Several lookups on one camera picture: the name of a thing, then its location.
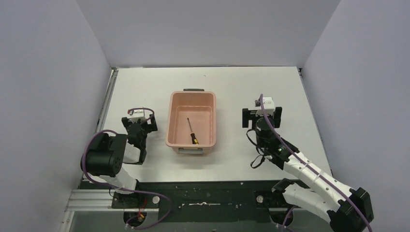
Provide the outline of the black yellow handled screwdriver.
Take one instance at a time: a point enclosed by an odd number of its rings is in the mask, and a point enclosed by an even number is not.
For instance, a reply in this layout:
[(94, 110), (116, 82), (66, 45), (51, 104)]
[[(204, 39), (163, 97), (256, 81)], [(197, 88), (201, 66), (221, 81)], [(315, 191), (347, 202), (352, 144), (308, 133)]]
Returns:
[(190, 119), (189, 119), (189, 118), (187, 118), (187, 121), (188, 121), (188, 124), (189, 124), (189, 129), (190, 129), (190, 137), (191, 137), (191, 142), (192, 142), (192, 144), (193, 144), (193, 145), (198, 145), (198, 144), (199, 144), (199, 142), (198, 142), (198, 140), (197, 140), (197, 138), (196, 138), (195, 133), (193, 132), (193, 129), (192, 129), (192, 126), (191, 126), (191, 122), (190, 122)]

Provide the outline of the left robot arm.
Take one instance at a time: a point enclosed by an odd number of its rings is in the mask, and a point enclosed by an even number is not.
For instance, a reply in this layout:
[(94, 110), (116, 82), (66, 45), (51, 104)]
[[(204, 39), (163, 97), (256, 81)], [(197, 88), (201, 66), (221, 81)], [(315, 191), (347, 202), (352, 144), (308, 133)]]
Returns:
[(158, 127), (154, 114), (123, 117), (121, 122), (125, 134), (102, 130), (91, 138), (80, 167), (90, 182), (113, 188), (116, 193), (124, 195), (126, 204), (136, 208), (143, 201), (144, 191), (139, 189), (139, 181), (130, 176), (122, 165), (142, 165), (145, 162), (147, 136)]

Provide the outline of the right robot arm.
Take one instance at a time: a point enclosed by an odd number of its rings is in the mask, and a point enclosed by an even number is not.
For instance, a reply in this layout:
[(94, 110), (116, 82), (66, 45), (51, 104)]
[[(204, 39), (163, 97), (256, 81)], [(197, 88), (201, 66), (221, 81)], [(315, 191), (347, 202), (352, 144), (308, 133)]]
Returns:
[(336, 180), (283, 139), (275, 130), (280, 127), (281, 113), (281, 107), (242, 110), (242, 127), (255, 132), (256, 140), (250, 142), (261, 156), (261, 162), (269, 161), (306, 185), (302, 187), (284, 178), (273, 186), (272, 192), (285, 203), (325, 220), (335, 232), (370, 231), (374, 213), (369, 193)]

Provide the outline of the pink plastic bin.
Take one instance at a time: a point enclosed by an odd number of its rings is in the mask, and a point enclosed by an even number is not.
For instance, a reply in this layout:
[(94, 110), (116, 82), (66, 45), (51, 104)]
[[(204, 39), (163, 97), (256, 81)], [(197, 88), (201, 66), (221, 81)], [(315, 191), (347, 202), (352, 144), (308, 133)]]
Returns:
[[(184, 89), (171, 94), (166, 145), (177, 154), (205, 155), (217, 140), (216, 95), (204, 89)], [(187, 118), (199, 142), (193, 145)]]

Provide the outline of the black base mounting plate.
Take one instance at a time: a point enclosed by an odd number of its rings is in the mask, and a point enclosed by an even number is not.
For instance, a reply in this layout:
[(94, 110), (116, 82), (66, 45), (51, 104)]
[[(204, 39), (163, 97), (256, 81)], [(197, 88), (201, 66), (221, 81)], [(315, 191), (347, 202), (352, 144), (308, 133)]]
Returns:
[(140, 193), (102, 188), (104, 209), (74, 215), (74, 232), (179, 232), (273, 229), (303, 210), (271, 191), (274, 181), (141, 183)]

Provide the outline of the aluminium table edge rail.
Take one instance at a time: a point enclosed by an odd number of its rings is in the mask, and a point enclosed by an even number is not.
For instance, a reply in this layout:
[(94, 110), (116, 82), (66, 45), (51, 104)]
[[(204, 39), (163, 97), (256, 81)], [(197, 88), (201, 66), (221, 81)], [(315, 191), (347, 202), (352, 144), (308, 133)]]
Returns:
[(98, 118), (96, 132), (99, 132), (104, 128), (105, 120), (106, 120), (107, 113), (108, 113), (108, 108), (110, 105), (110, 101), (111, 101), (112, 94), (113, 94), (114, 87), (115, 87), (116, 80), (117, 80), (117, 75), (118, 75), (118, 68), (113, 68), (111, 76), (109, 78), (107, 90), (104, 96), (102, 109), (100, 111), (100, 115)]

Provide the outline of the aluminium front frame rail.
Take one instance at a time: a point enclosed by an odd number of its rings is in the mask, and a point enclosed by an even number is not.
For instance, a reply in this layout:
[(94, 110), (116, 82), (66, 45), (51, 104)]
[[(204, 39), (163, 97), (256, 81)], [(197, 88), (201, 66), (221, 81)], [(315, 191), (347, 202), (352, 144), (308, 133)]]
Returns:
[(137, 208), (112, 208), (113, 197), (107, 189), (72, 190), (66, 212), (138, 212)]

